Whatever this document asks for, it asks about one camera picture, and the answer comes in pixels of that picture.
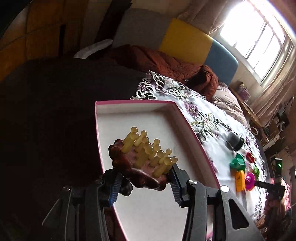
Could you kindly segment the person's right hand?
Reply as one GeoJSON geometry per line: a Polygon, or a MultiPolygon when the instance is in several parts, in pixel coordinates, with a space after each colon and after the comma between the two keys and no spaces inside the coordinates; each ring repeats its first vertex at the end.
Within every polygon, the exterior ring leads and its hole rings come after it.
{"type": "Polygon", "coordinates": [[[271,228],[279,225],[285,217],[285,211],[285,199],[274,193],[268,193],[264,206],[264,226],[271,228]]]}

